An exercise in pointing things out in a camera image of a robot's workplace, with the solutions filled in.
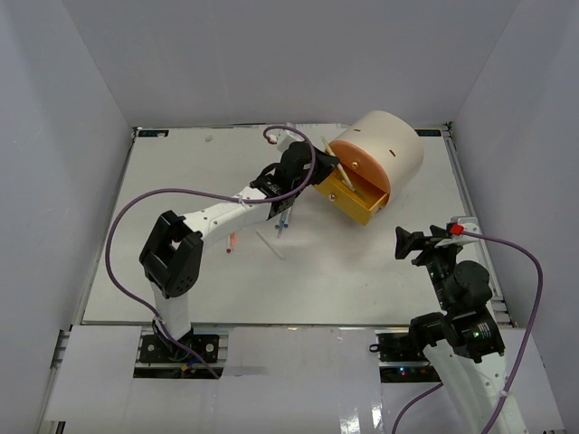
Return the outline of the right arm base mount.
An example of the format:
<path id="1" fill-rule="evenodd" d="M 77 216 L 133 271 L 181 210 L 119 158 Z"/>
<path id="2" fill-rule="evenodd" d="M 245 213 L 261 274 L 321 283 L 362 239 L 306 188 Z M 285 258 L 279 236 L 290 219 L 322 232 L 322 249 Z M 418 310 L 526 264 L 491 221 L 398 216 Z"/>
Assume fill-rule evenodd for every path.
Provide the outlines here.
<path id="1" fill-rule="evenodd" d="M 408 325 L 382 326 L 368 351 L 379 360 L 382 383 L 436 383 L 440 376 L 413 343 Z"/>

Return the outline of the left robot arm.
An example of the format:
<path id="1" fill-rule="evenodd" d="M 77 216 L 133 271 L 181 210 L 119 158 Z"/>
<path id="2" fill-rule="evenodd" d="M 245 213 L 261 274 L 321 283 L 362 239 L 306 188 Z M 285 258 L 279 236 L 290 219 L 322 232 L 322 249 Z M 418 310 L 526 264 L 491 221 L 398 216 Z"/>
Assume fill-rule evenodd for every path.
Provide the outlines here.
<path id="1" fill-rule="evenodd" d="M 264 168 L 234 196 L 186 215 L 162 213 L 139 255 L 151 282 L 160 318 L 153 330 L 160 350 L 170 360 L 186 358 L 193 343 L 187 292 L 200 274 L 205 250 L 227 236 L 288 210 L 301 184 L 321 184 L 336 169 L 339 159 L 305 142 L 293 142 L 278 163 Z"/>

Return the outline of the yellow drawer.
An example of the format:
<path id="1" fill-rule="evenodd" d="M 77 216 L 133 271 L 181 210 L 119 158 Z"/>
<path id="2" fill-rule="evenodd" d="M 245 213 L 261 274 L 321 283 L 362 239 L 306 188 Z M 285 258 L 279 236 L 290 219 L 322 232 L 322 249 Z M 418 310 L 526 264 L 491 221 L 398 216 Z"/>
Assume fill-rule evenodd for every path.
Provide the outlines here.
<path id="1" fill-rule="evenodd" d="M 384 209 L 391 194 L 380 195 L 378 192 L 370 191 L 368 192 L 372 195 L 370 201 L 362 201 L 342 183 L 337 168 L 326 180 L 315 185 L 314 188 L 346 216 L 363 226 L 367 225 L 377 212 Z"/>

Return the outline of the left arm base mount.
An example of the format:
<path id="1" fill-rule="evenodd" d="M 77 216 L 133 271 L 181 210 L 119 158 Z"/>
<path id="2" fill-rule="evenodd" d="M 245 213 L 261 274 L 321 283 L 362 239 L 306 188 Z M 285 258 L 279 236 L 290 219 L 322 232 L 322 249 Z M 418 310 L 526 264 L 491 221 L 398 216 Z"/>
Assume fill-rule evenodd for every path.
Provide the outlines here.
<path id="1" fill-rule="evenodd" d="M 137 379 L 218 380 L 227 356 L 227 339 L 188 334 L 181 346 L 153 331 L 141 334 L 133 377 Z"/>

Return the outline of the thin green pen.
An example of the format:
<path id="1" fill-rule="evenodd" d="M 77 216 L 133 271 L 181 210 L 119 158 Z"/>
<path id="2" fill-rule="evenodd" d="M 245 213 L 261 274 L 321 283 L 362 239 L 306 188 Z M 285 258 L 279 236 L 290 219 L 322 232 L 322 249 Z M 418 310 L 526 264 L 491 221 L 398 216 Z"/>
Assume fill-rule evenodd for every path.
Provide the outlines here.
<path id="1" fill-rule="evenodd" d="M 372 198 L 372 195 L 368 193 L 364 188 L 355 186 L 353 189 L 353 193 L 362 201 L 369 202 Z"/>

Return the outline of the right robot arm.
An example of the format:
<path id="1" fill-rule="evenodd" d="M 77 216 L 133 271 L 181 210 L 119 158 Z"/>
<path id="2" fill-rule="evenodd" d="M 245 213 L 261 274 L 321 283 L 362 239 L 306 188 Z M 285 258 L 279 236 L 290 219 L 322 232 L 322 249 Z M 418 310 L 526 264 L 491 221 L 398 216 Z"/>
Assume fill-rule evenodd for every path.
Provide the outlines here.
<path id="1" fill-rule="evenodd" d="M 429 361 L 461 417 L 466 433 L 526 433 L 527 425 L 511 391 L 524 350 L 507 362 L 498 323 L 488 308 L 493 297 L 489 271 L 473 260 L 458 261 L 462 248 L 484 240 L 471 218 L 455 218 L 430 234 L 395 230 L 394 256 L 428 272 L 440 309 L 417 316 L 408 347 Z"/>

